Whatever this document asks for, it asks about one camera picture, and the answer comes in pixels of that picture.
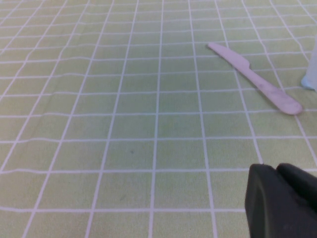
black plastic object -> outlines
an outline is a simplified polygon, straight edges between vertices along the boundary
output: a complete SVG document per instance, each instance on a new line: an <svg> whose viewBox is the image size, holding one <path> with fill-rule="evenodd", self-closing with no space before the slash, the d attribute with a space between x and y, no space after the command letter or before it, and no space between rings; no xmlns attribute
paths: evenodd
<svg viewBox="0 0 317 238"><path fill-rule="evenodd" d="M251 238L317 238L317 178L290 164L251 165L245 209Z"/></svg>

knife handle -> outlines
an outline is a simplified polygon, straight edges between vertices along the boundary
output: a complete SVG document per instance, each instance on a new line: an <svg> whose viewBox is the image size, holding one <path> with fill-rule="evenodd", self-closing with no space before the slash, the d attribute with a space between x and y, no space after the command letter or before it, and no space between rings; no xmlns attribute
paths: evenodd
<svg viewBox="0 0 317 238"><path fill-rule="evenodd" d="M274 105L282 112L289 115L299 114L303 107L285 92L267 82L251 69L238 69L245 77L247 77Z"/></svg>

pink plastic knife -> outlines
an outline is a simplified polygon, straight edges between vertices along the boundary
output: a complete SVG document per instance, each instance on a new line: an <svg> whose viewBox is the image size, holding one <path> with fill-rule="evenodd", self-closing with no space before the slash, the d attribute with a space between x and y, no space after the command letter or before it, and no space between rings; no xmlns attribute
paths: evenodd
<svg viewBox="0 0 317 238"><path fill-rule="evenodd" d="M248 78L282 112L296 115L303 110L299 102L254 73L250 69L250 63L238 53L216 43L209 43L208 47Z"/></svg>

black object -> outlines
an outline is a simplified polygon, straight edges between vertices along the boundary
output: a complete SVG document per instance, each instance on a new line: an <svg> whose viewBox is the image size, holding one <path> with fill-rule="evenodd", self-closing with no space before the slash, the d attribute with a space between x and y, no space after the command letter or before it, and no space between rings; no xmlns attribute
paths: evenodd
<svg viewBox="0 0 317 238"><path fill-rule="evenodd" d="M317 238L317 178L290 164L253 164L245 209L251 238Z"/></svg>

